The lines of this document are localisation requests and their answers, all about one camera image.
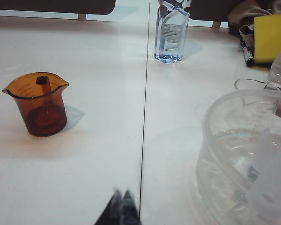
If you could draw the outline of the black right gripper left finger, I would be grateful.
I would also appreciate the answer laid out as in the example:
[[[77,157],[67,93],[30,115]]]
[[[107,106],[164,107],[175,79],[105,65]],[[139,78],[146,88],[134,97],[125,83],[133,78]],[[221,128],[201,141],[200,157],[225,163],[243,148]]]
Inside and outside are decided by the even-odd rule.
[[[118,225],[120,203],[121,191],[115,188],[112,197],[99,216],[98,220],[95,222],[95,225]]]

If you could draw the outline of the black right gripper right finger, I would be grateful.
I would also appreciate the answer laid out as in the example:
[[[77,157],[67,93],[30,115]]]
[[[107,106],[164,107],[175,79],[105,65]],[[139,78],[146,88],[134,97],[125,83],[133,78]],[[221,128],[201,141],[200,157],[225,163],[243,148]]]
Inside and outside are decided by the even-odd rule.
[[[141,220],[137,211],[132,192],[127,189],[119,208],[120,225],[140,225]]]

